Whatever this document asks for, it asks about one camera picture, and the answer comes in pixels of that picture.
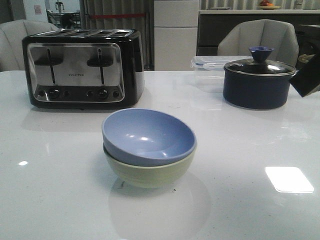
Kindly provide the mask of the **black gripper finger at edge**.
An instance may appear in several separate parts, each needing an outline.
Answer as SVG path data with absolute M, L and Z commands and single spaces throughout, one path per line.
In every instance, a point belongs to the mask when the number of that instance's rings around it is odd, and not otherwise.
M 320 91 L 320 54 L 316 54 L 289 80 L 303 98 Z

